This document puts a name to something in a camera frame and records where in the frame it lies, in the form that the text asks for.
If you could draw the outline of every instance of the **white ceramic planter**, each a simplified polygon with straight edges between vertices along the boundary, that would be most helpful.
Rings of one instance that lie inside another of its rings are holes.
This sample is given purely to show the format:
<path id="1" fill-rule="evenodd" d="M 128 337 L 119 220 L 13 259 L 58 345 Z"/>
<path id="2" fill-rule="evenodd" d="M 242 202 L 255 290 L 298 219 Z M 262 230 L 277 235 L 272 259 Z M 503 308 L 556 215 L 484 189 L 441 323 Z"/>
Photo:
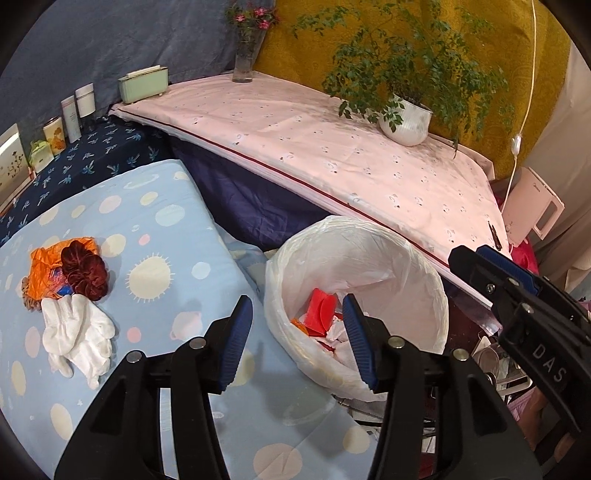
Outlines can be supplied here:
<path id="1" fill-rule="evenodd" d="M 379 126 L 384 134 L 394 140 L 396 143 L 405 147 L 414 147 L 424 142 L 429 135 L 429 122 L 433 112 L 425 107 L 413 105 L 406 100 L 400 100 L 404 108 L 396 108 L 402 117 L 402 125 L 396 126 L 396 131 L 392 132 L 388 121 L 380 116 Z"/>

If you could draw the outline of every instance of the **brown scrunchie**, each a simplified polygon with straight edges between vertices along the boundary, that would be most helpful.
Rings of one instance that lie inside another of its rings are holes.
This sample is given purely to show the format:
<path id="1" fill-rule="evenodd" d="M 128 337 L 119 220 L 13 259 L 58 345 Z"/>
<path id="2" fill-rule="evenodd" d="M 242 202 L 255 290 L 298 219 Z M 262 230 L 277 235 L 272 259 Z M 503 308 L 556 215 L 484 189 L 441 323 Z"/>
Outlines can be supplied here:
<path id="1" fill-rule="evenodd" d="M 28 295 L 29 277 L 23 277 L 21 280 L 22 302 L 27 310 L 41 310 L 41 300 L 34 300 Z"/>
<path id="2" fill-rule="evenodd" d="M 61 251 L 61 271 L 74 293 L 84 295 L 91 301 L 107 295 L 107 269 L 99 255 L 87 250 L 74 240 Z"/>

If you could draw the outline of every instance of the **small green box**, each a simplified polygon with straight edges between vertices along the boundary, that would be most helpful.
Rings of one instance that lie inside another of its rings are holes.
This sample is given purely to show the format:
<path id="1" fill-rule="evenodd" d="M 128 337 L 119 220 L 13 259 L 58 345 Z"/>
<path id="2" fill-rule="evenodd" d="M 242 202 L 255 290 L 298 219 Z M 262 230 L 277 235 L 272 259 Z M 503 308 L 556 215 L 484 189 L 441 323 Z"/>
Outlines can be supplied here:
<path id="1" fill-rule="evenodd" d="M 160 65 L 128 73 L 119 79 L 119 93 L 124 103 L 162 95 L 167 88 L 168 67 Z"/>

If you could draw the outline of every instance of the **clear plastic bag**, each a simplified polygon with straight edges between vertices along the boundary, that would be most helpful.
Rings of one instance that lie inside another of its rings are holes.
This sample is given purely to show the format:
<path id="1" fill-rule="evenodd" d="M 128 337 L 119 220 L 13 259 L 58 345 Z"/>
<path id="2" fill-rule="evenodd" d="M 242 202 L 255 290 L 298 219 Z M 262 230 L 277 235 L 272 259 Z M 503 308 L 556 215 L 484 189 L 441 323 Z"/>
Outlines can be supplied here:
<path id="1" fill-rule="evenodd" d="M 314 288 L 355 294 L 363 311 L 421 350 L 443 353 L 447 297 L 431 264 L 406 239 L 373 222 L 329 216 L 290 238 L 267 262 L 269 329 L 298 368 L 342 398 L 385 400 L 354 371 L 327 355 L 290 323 L 306 311 Z"/>

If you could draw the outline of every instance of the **mustard fabric backdrop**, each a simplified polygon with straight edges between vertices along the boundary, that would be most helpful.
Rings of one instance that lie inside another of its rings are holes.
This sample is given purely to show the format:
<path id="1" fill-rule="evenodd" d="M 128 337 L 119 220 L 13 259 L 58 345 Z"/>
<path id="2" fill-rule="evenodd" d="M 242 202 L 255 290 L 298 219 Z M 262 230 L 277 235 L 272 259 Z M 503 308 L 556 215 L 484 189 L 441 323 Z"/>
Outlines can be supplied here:
<path id="1" fill-rule="evenodd" d="M 415 0 L 415 3 L 426 10 L 427 1 Z M 362 11 L 366 22 L 370 25 L 377 23 L 367 2 L 353 0 L 353 3 Z M 497 178 L 508 177 L 513 168 L 511 138 L 521 126 L 530 94 L 534 38 L 531 2 L 441 0 L 441 3 L 444 18 L 454 26 L 458 26 L 460 21 L 455 7 L 464 6 L 495 27 L 492 44 L 475 55 L 485 66 L 499 65 L 503 68 L 509 82 L 506 98 L 515 108 L 513 131 L 507 133 L 500 117 L 492 112 L 487 118 L 483 138 L 477 141 L 473 135 L 464 135 L 462 144 L 492 160 Z M 336 46 L 350 40 L 356 25 L 348 23 L 351 25 L 348 29 L 337 27 L 333 31 L 327 30 L 324 37 L 303 31 L 298 33 L 299 39 L 293 36 L 291 29 L 301 14 L 315 14 L 323 7 L 350 4 L 337 0 L 277 0 L 281 23 L 265 38 L 255 70 L 322 91 L 322 81 L 332 68 Z M 530 115 L 524 128 L 520 161 L 526 158 L 550 119 L 564 82 L 570 49 L 569 37 L 556 19 L 538 0 L 535 0 L 535 8 L 538 22 L 536 83 Z M 432 126 L 432 131 L 444 133 L 436 124 Z"/>

